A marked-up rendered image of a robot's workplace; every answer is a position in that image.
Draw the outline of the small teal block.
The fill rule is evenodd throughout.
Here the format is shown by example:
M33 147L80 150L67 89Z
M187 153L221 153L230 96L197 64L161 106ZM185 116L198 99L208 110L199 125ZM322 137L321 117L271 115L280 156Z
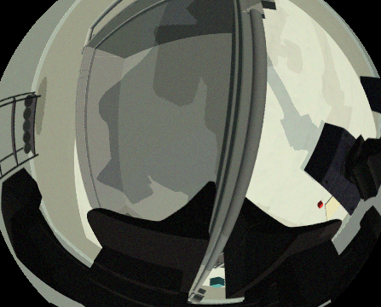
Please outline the small teal block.
M210 286L211 287L225 287L225 284L224 284L225 280L222 279L222 277L218 276L218 277L213 277L213 279L210 279Z

